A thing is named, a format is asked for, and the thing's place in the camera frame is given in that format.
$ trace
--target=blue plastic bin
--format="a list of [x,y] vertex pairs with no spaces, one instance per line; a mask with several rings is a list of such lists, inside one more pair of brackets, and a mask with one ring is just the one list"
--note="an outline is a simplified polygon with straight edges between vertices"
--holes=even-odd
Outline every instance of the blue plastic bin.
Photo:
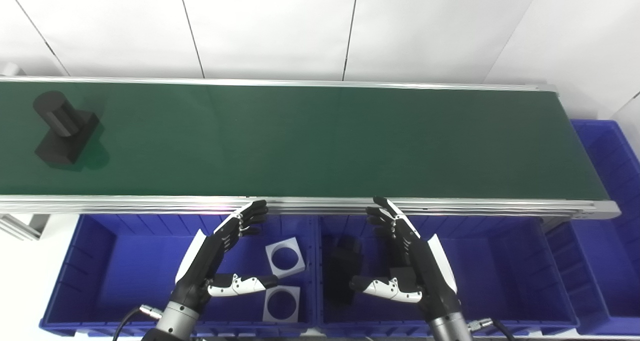
[[[547,245],[540,220],[503,216],[411,216],[425,239],[438,234],[470,320],[498,318],[514,334],[555,334],[578,325]],[[358,237],[362,275],[388,276],[387,251],[365,216],[322,216],[322,260],[342,235]],[[318,286],[318,327],[329,337],[425,337],[429,327],[414,304],[356,293],[349,306],[324,300]],[[477,335],[501,335],[488,327]]]
[[573,120],[622,214],[574,220],[548,233],[583,335],[640,335],[640,165],[618,124]]
[[[112,336],[132,307],[164,309],[178,266],[198,229],[206,234],[219,215],[83,215],[55,283],[40,327],[53,334]],[[212,298],[195,328],[197,336],[295,337],[316,320],[314,261],[317,216],[269,216],[262,232],[243,237],[224,255],[219,273],[270,275],[265,246],[295,237],[304,272],[280,284],[300,290],[299,322],[263,322],[265,293]],[[141,337],[155,322],[138,316],[122,335]]]

